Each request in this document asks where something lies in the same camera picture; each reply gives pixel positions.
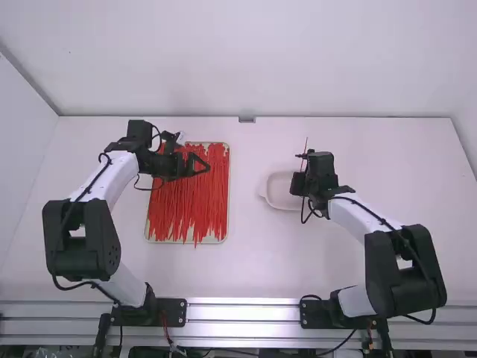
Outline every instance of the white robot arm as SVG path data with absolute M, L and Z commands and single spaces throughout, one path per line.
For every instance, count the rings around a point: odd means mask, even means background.
M 119 196 L 127 184 L 140 173 L 161 178 L 163 182 L 189 178 L 208 172 L 208 163 L 189 153 L 184 160 L 174 152 L 182 145 L 182 132 L 170 134 L 158 131 L 165 138 L 161 154 L 149 151 L 154 126 L 142 120 L 131 120 L 127 136 L 110 143 L 99 156 L 98 168 L 85 184 L 62 201 L 49 201 L 43 208 L 45 255 L 48 270 L 59 289 L 69 290 L 81 285 L 62 287 L 56 277 L 82 283 L 94 283 L 122 307 L 141 308 L 152 288 L 137 279 L 121 263 L 121 243 L 111 219 Z M 196 171 L 195 164 L 203 169 Z M 72 237 L 70 231 L 84 227 L 82 237 Z
M 370 209 L 349 186 L 339 186 L 331 153 L 310 149 L 297 157 L 306 159 L 307 166 L 294 173 L 290 193 L 308 197 L 313 213 L 344 227 L 364 246 L 365 283 L 332 292 L 323 306 L 334 323 L 352 327 L 359 317 L 390 318 L 433 309 L 432 322 L 435 308 L 446 303 L 446 288 L 427 229 L 389 219 Z M 399 257 L 411 265 L 399 268 Z M 309 322 L 302 327 L 313 328 Z

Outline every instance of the red sticks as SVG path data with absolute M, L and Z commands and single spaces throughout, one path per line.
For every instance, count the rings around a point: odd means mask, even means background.
M 153 191 L 149 200 L 148 237 L 156 241 L 186 242 L 197 245 L 206 236 L 221 241 L 227 235 L 230 153 L 223 143 L 186 144 L 180 151 L 196 153 L 210 164 L 210 171 L 193 178 L 166 183 Z M 200 170 L 196 163 L 195 170 Z M 160 185 L 155 179 L 153 187 Z

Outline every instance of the white tabletop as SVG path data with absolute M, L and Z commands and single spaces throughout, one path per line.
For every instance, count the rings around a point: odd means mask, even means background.
M 98 154 L 124 136 L 122 117 L 62 118 L 1 272 L 3 299 L 72 299 L 101 294 L 57 291 L 44 256 L 41 210 L 63 199 L 97 166 Z M 340 184 L 404 224 L 431 231 L 449 300 L 477 300 L 476 179 L 450 119 L 147 118 L 187 140 L 230 145 L 230 222 L 219 245 L 155 244 L 144 239 L 149 194 L 124 191 L 113 211 L 122 262 L 157 295 L 296 298 L 362 282 L 364 251 L 325 219 L 272 209 L 257 195 L 269 173 L 300 168 L 294 155 L 331 151 Z M 142 184 L 150 184 L 142 178 Z

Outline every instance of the wire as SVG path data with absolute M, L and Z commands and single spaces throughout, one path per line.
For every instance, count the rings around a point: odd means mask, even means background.
M 316 296 L 316 295 L 304 295 L 304 296 L 300 299 L 300 302 L 303 301 L 305 298 L 314 298 L 314 299 L 316 299 L 316 300 L 322 301 L 322 299 L 321 299 L 320 296 Z
M 354 330 L 351 331 L 351 333 L 349 334 L 348 337 L 346 337 L 345 339 L 343 339 L 343 341 L 342 341 L 339 345 L 337 345 L 337 346 L 334 347 L 334 348 L 329 349 L 328 351 L 321 352 L 320 354 L 317 354 L 315 357 L 326 356 L 327 354 L 330 354 L 330 353 L 332 353 L 332 352 L 334 352 L 334 351 L 337 351 L 338 349 L 340 349 L 341 347 L 343 347 L 343 346 L 346 344 L 346 342 L 348 342 L 348 341 L 351 339 L 351 337 L 353 337 L 353 334 L 355 334 L 356 331 L 357 331 L 357 329 L 355 328 Z
M 308 208 L 310 209 L 310 214 L 308 214 L 308 216 L 305 219 L 303 219 L 303 209 L 304 209 L 304 207 L 305 207 L 305 197 L 303 196 L 303 199 L 301 201 L 301 223 L 302 224 L 305 224 L 310 219 L 310 217 L 312 215 L 315 215 L 317 218 L 323 218 L 323 215 L 318 215 L 316 213 L 316 209 L 314 209 L 312 207 L 312 200 L 308 199 Z
M 151 140 L 154 140 L 154 138 L 159 137 L 159 147 L 157 147 L 157 149 L 155 151 L 155 152 L 158 152 L 158 151 L 161 150 L 161 147 L 162 147 L 162 136 L 161 136 L 161 132 L 159 131 L 158 127 L 156 127 L 155 125 L 152 125 L 152 128 L 154 128 L 157 131 L 157 134 L 154 134 L 152 136 Z
M 238 351 L 238 350 L 232 349 L 232 348 L 214 348 L 214 349 L 212 349 L 212 351 L 224 351 L 224 352 L 230 352 L 230 353 L 244 354 L 246 356 L 252 356 L 252 357 L 258 357 L 259 356 L 257 353 Z
M 137 179 L 136 179 L 136 181 L 134 182 L 134 185 L 133 185 L 134 189 L 141 190 L 142 192 L 153 192 L 154 190 L 159 190 L 164 186 L 165 180 L 162 177 L 156 177 L 156 178 L 159 178 L 162 181 L 161 185 L 159 185 L 157 188 L 150 188 L 150 189 L 149 188 L 139 188 L 139 187 L 136 186 L 136 184 L 139 182 L 139 174 L 138 174 Z
M 214 350 L 214 348 L 210 348 L 205 354 L 201 355 L 200 357 L 197 357 L 197 358 L 206 358 L 210 352 L 212 352 Z
M 374 217 L 376 220 L 378 220 L 381 225 L 384 225 L 386 226 L 389 230 L 391 230 L 392 233 L 394 233 L 398 238 L 399 240 L 401 241 L 401 243 L 405 246 L 405 248 L 407 250 L 409 250 L 409 252 L 411 253 L 411 256 L 412 256 L 412 259 L 417 263 L 417 265 L 419 266 L 421 272 L 423 273 L 423 276 L 424 276 L 424 280 L 426 280 L 427 282 L 427 285 L 429 286 L 430 288 L 430 292 L 431 292 L 431 296 L 432 296 L 432 300 L 433 301 L 436 301 L 436 297 L 435 297 L 435 294 L 434 294 L 434 291 L 432 290 L 432 282 L 431 282 L 431 279 L 429 278 L 429 275 L 427 274 L 427 271 L 426 269 L 424 268 L 424 265 L 422 263 L 422 261 L 420 260 L 420 258 L 417 256 L 416 254 L 416 251 L 408 244 L 407 240 L 402 237 L 402 235 L 391 225 L 388 223 L 388 221 L 382 217 L 380 217 L 379 215 L 377 215 L 375 212 L 373 212 L 371 209 L 368 209 L 366 206 L 364 206 L 363 204 L 361 204 L 360 202 L 354 200 L 354 199 L 351 199 L 351 198 L 348 198 L 346 196 L 333 196 L 332 198 L 330 198 L 330 200 L 335 200 L 335 199 L 341 199 L 341 200 L 346 200 L 346 201 L 350 201 L 352 204 L 354 205 L 358 205 L 360 208 L 362 208 L 364 211 L 366 211 L 366 213 L 370 214 L 372 217 Z M 422 319 L 419 319 L 417 317 L 414 317 L 412 315 L 404 315 L 404 317 L 406 318 L 409 318 L 413 321 L 416 321 L 418 323 L 421 323 L 421 324 L 426 324 L 426 325 L 429 325 L 429 324 L 432 324 L 432 322 L 434 322 L 435 320 L 435 316 L 436 316 L 436 312 L 437 310 L 434 308 L 432 308 L 432 313 L 431 313 L 431 318 L 428 320 L 428 321 L 424 321 Z

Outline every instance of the black mounting bracket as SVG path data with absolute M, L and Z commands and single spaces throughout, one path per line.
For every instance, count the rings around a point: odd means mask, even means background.
M 113 326 L 123 327 L 184 327 L 186 325 L 187 300 L 185 298 L 156 298 L 151 286 L 142 307 L 113 305 L 111 321 Z

